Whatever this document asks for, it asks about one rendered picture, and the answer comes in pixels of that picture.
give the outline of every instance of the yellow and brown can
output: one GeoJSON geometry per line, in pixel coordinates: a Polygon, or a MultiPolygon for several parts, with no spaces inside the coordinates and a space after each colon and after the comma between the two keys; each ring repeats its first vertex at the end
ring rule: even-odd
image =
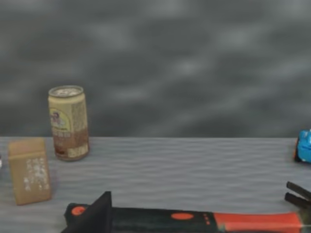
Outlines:
{"type": "Polygon", "coordinates": [[[52,88],[49,91],[49,110],[56,157],[76,161],[87,156],[89,140],[83,88],[52,88]]]}

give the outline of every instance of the orange oval button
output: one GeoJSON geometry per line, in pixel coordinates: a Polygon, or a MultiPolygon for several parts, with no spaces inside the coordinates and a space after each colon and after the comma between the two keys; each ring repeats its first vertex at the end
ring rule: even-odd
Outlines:
{"type": "Polygon", "coordinates": [[[78,216],[78,215],[81,215],[85,210],[86,210],[85,207],[77,206],[71,210],[71,213],[75,216],[78,216]]]}
{"type": "Polygon", "coordinates": [[[172,218],[177,220],[189,220],[193,218],[193,215],[189,213],[175,213],[172,214],[172,218]]]}

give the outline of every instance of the small carton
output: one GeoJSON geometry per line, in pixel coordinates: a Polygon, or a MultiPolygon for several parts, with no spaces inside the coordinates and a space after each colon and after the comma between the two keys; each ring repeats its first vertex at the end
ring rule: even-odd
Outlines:
{"type": "Polygon", "coordinates": [[[8,150],[16,204],[50,200],[52,190],[44,139],[10,142],[8,150]]]}

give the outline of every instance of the blue toy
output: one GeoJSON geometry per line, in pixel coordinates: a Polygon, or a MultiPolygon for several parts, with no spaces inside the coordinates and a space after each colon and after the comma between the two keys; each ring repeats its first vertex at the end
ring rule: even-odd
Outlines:
{"type": "Polygon", "coordinates": [[[311,163],[311,130],[300,131],[296,141],[294,160],[311,163]]]}

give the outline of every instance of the tabletop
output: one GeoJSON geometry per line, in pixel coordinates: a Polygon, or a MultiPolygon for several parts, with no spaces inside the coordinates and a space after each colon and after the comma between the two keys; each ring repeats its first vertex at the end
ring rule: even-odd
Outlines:
{"type": "Polygon", "coordinates": [[[46,138],[52,200],[16,206],[7,144],[17,139],[0,137],[1,233],[59,233],[70,202],[92,204],[104,191],[118,207],[279,213],[296,210],[284,201],[287,181],[311,189],[293,138],[95,137],[76,162],[57,160],[46,138]]]}

